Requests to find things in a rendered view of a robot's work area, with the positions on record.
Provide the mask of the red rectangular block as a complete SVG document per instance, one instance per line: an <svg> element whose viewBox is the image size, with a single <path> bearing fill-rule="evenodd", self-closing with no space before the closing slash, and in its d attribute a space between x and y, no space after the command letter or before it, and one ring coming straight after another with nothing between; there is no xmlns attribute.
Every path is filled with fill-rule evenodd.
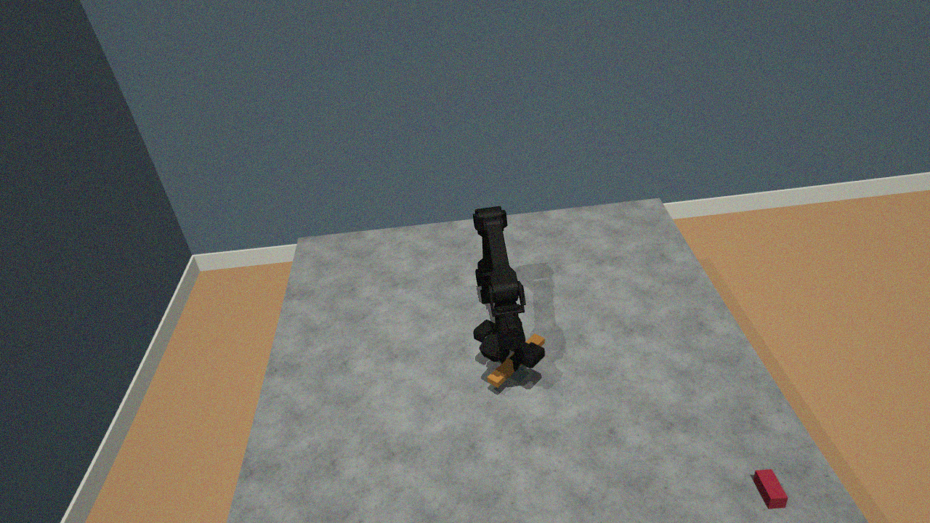
<svg viewBox="0 0 930 523"><path fill-rule="evenodd" d="M773 470L755 470L754 482L768 509L786 508L788 497Z"/></svg>

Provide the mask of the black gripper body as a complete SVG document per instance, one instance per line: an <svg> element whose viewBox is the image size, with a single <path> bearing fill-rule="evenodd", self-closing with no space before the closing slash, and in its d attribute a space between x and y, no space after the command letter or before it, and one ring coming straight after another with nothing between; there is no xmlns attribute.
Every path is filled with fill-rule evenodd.
<svg viewBox="0 0 930 523"><path fill-rule="evenodd" d="M498 332L497 324L491 322L488 319L485 319L484 322L482 322L481 324L477 326L477 328L475 328L474 340L483 342L485 340L485 337L490 335L491 327L495 328L496 332ZM520 348L509 349L509 350L514 351L514 355L518 357L520 364L525 365L526 368L533 368L534 365L537 365L539 360L542 360L542 358L545 357L544 348L542 346L535 344L535 342L529 342L529 344L525 342L524 345L522 345Z"/></svg>

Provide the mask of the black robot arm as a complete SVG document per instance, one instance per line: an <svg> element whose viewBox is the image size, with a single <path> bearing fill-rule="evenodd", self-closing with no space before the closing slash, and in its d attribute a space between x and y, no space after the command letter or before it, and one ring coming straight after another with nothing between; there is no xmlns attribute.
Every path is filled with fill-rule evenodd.
<svg viewBox="0 0 930 523"><path fill-rule="evenodd" d="M479 208L474 213L474 227L482 236L482 259L475 270L477 287L483 304L491 305L492 316L498 326L490 328L490 335L480 345L480 352L493 362L505 360L509 349L518 349L525 343L524 328L518 312L525 312L524 286L517 281L516 272L509 267L503 228L507 227L507 212L501 206ZM516 304L520 296L520 304ZM495 306L493 307L493 302Z"/></svg>

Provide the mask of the orange bar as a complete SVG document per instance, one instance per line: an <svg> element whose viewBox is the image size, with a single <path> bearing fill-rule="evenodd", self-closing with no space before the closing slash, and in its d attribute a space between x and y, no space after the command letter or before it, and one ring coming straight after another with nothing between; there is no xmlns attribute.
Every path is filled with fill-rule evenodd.
<svg viewBox="0 0 930 523"><path fill-rule="evenodd" d="M542 346L545 342L545 338L534 333L526 342L528 344L529 342L535 342L535 344ZM511 355L509 355L509 357L511 357ZM514 361L510 360L509 357L498 366L497 370L494 370L490 376L488 376L488 383L498 388L499 385L504 383L504 381L514 373Z"/></svg>

